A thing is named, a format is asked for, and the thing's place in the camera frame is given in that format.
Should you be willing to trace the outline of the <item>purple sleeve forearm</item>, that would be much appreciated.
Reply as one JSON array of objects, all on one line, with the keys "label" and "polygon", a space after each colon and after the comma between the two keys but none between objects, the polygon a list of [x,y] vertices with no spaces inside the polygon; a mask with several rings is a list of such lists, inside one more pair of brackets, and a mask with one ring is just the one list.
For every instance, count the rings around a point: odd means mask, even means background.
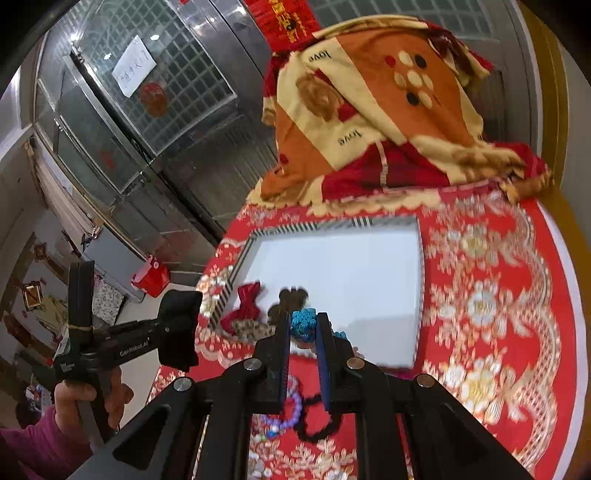
[{"label": "purple sleeve forearm", "polygon": [[2,479],[67,479],[91,455],[59,429],[54,406],[35,425],[1,430]]}]

